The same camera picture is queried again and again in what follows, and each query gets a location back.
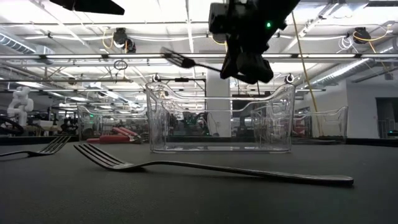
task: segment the transparent container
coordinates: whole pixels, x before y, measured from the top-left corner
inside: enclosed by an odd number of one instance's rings
[[[117,134],[114,127],[124,127],[142,136],[149,132],[146,109],[139,113],[121,114],[78,106],[77,112],[80,141]]]
[[[332,111],[294,114],[294,143],[344,144],[347,120],[347,106]]]
[[[264,98],[184,96],[148,83],[150,149],[154,152],[289,152],[295,88]],[[187,102],[201,104],[185,108]]]

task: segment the dark table surface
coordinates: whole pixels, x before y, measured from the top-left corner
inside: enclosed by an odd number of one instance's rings
[[[0,158],[0,223],[398,223],[398,149],[294,146],[291,154],[151,154],[100,145],[125,161],[176,160],[344,174],[353,188],[272,182],[183,167],[106,171],[68,143],[47,157]],[[2,146],[0,152],[38,150]]]

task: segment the fork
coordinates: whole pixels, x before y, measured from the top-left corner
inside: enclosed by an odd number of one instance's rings
[[[210,166],[203,164],[194,164],[189,162],[178,162],[178,161],[152,161],[143,164],[131,164],[124,162],[107,152],[93,146],[91,144],[79,144],[74,145],[80,153],[82,153],[89,160],[95,164],[111,171],[118,172],[134,172],[142,170],[145,166],[151,165],[170,165],[170,166],[181,166],[190,167],[196,169],[213,170],[219,172],[228,172],[233,174],[251,175],[256,177],[265,177],[268,179],[298,182],[303,184],[322,184],[322,185],[353,185],[354,179],[345,175],[304,175],[304,174],[290,174],[285,172],[271,172],[261,170],[250,170],[250,169],[238,169],[232,167],[221,167],[221,166]]]
[[[61,150],[62,147],[69,141],[69,139],[70,136],[59,136],[53,139],[53,141],[51,141],[48,145],[46,145],[42,150],[38,152],[32,152],[32,151],[8,152],[0,154],[0,157],[10,156],[15,154],[23,154],[23,153],[27,153],[28,157],[49,156]]]

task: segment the camera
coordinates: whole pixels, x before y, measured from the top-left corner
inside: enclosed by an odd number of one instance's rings
[[[116,28],[113,41],[115,46],[126,49],[126,53],[136,53],[137,51],[136,44],[126,34],[126,28]]]
[[[228,46],[220,78],[233,77],[249,84],[271,81],[274,73],[262,53],[269,48],[268,40],[277,29],[286,28],[285,19],[298,3],[299,0],[212,3],[209,31],[224,34]]]

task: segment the ceiling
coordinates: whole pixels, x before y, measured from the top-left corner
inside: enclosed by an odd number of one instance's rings
[[[208,35],[207,20],[210,4],[223,2],[220,0],[189,0],[188,7],[186,0],[113,0],[126,10],[123,16],[72,12],[48,0],[41,1],[44,7],[41,8],[32,1],[1,0],[0,33],[3,31],[13,34],[20,41],[28,44],[46,46],[55,54],[124,53],[114,45],[108,48],[111,45],[110,38],[102,39],[111,36],[117,27],[127,29],[126,33],[133,39],[137,47],[137,54],[159,53],[161,47],[181,53],[224,54],[226,51],[226,46],[217,44],[211,35]],[[352,34],[355,27],[366,27],[372,38],[383,36],[387,30],[389,31],[385,38],[374,41],[374,45],[394,37],[398,33],[398,14],[396,13],[398,8],[365,7],[367,3],[368,1],[347,1],[347,4],[326,19],[317,21],[319,13],[327,6],[327,1],[301,1],[294,10],[297,30],[310,27],[300,41],[303,53],[344,54],[355,50],[358,52],[368,51],[370,49],[368,44],[352,44],[346,50],[341,48],[342,37],[347,33]],[[387,26],[386,22],[388,21],[392,21],[391,26]],[[298,44],[294,42],[295,29],[292,15],[287,18],[286,22],[288,26],[285,30],[280,30],[280,37],[274,37],[269,41],[270,48],[267,53],[299,53]],[[0,45],[0,54],[19,54],[19,52]],[[51,78],[54,79],[75,77],[97,80],[115,77],[117,70],[109,73],[109,69],[113,68],[113,62],[114,60],[108,62],[104,60],[54,60],[52,65],[46,65],[34,60],[7,61],[8,65],[12,64],[37,75],[35,77],[33,74],[22,73],[21,75],[26,78],[44,78],[45,67],[47,67],[47,74],[53,74]],[[204,68],[197,67],[195,70],[187,70],[170,65],[162,59],[149,61],[131,59],[126,62],[129,67],[125,71],[119,72],[118,77],[126,77],[133,82],[102,83],[102,88],[142,88],[145,83],[152,80],[154,74],[158,74],[161,78],[205,78],[207,74],[207,70]],[[322,65],[329,68],[335,63],[322,61],[305,63],[306,69],[312,69],[311,72],[316,75],[323,72],[324,68],[320,68]],[[286,75],[291,73],[298,78],[303,73],[301,61],[271,61],[271,67],[275,79],[266,84],[260,83],[260,88],[277,88],[284,84]],[[76,89],[83,88],[85,86],[82,85],[86,84],[78,83],[71,86],[67,83],[52,83],[52,85],[54,88]],[[185,92],[188,95],[203,94],[200,87],[194,82],[170,82],[169,85],[172,88],[197,90],[196,92]],[[231,80],[233,91],[236,86],[236,80]],[[239,87],[245,88],[247,84],[239,82]],[[134,99],[135,92],[120,92],[119,94],[125,99],[131,100]],[[85,96],[91,100],[98,100],[92,95],[94,93],[85,93]]]

